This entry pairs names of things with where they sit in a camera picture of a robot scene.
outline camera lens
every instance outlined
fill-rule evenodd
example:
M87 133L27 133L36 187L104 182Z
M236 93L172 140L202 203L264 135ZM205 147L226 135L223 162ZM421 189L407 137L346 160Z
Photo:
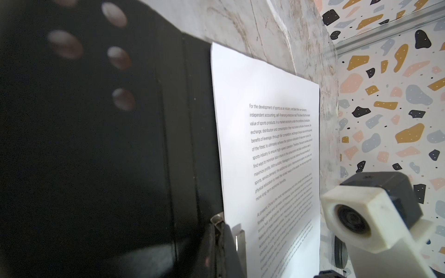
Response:
M365 234L370 231L368 223L360 213L347 205L340 205L337 215L340 222L356 234Z

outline terrazzo pattern wallpaper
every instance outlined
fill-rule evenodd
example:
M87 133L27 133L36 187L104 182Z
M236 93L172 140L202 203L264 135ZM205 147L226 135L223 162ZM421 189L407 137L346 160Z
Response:
M338 59L341 180L362 171L401 171L408 175L424 218L437 225L422 256L442 273L444 61L445 19L348 52Z
M314 0L334 44L443 0Z

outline metal clip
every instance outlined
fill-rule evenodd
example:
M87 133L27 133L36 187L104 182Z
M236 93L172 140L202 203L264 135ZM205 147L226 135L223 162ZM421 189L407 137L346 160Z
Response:
M210 218L210 222L218 229L221 233L222 225L224 222L224 212L220 212ZM247 277L247 258L246 258L246 233L244 230L240 230L238 234L235 235L235 247L236 253L238 254L239 261L241 262L241 267L243 268L244 277Z

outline black object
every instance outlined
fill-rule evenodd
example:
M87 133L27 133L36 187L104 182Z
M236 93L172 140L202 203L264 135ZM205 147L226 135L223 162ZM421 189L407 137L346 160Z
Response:
M245 278L230 227L208 224L190 278Z
M346 243L341 241L338 237L334 238L334 261L335 266L341 269L346 267L348 262L348 249L346 248Z
M340 222L350 231L356 234L366 234L369 232L369 224L355 209L347 205L341 205L337 209L337 216Z
M363 172L365 164L366 164L366 161L364 161L364 160L360 161L359 163L357 163L357 171L356 171L356 173Z
M400 166L399 163L394 163L394 164L392 165L392 168L393 168L394 170L396 170L396 171L398 171L398 170L402 170L402 166Z
M340 185L383 188L408 229L423 215L408 177L400 172L356 173Z
M368 74L368 78L371 78L376 73L376 68L370 68L366 71L366 73Z
M439 154L440 154L440 151L434 149L431 152L429 152L428 155L432 160L437 161L437 159L439 158Z
M332 22L338 20L340 17L337 14L337 12L335 12L335 10L329 10L327 12L325 12L322 16L323 19L323 23L324 25L328 26L329 24L331 24Z
M416 44L414 45L416 49L431 47L431 41L423 30L417 30L414 34L414 39L416 40Z
M408 115L411 115L411 117L413 118L423 118L423 116L425 115L425 111L420 111L420 110L411 110Z
M113 2L124 28L99 0L25 1L2 27L0 246L13 277L187 277L223 211L210 44ZM82 43L80 59L49 47L56 29ZM117 88L134 111L113 104Z
M346 277L344 277L341 274L338 274L333 270L326 270L326 271L320 271L320 273L317 276L314 276L314 278L346 278Z
M332 32L332 34L331 34L331 40L336 40L336 39L338 39L338 35L341 33L341 31L334 31L334 32Z
M353 116L356 118L359 118L369 113L371 113L371 110L369 108L361 108L360 106L357 106L354 112L352 112Z
M413 188L417 202L423 204L423 201L425 200L426 185L420 183L418 185L413 185Z

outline white paper sheet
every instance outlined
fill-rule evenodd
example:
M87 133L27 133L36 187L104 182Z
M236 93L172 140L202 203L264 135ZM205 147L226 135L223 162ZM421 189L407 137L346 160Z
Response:
M248 278L320 269L317 84L212 44L226 223L246 235Z

